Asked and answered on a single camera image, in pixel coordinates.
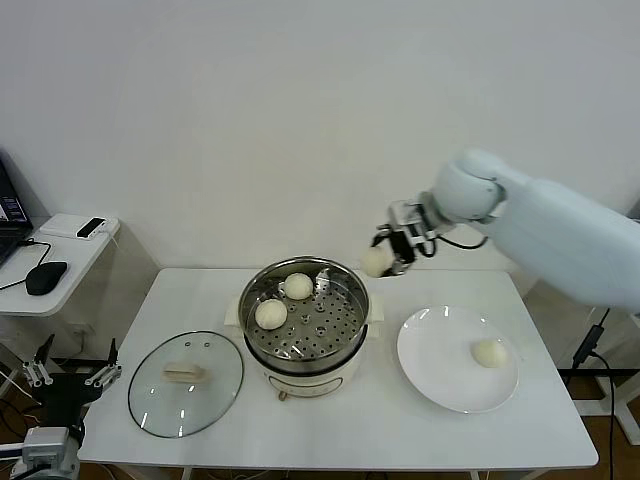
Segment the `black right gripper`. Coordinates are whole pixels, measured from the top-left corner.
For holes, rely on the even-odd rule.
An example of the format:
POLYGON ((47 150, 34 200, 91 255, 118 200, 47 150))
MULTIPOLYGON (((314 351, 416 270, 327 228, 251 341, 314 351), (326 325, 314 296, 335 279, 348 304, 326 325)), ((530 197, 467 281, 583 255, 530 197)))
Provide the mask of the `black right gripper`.
POLYGON ((379 227, 372 247, 387 245, 393 251, 388 276, 404 275, 418 256, 433 258, 437 254, 434 225, 422 203, 393 202, 388 209, 389 227, 379 227))

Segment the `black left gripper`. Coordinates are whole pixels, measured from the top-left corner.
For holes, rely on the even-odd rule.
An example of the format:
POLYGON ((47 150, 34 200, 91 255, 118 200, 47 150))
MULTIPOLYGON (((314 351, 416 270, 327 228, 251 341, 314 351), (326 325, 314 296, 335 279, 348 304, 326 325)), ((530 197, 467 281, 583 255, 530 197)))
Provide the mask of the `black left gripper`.
POLYGON ((116 341, 111 340, 106 365, 93 376, 78 373, 54 373, 51 376, 46 362, 54 338, 55 335, 51 334, 38 347, 33 358, 23 362, 23 372, 31 387, 39 387, 39 402, 44 408, 43 426, 80 426, 83 407, 98 400, 103 387, 121 375, 116 341))

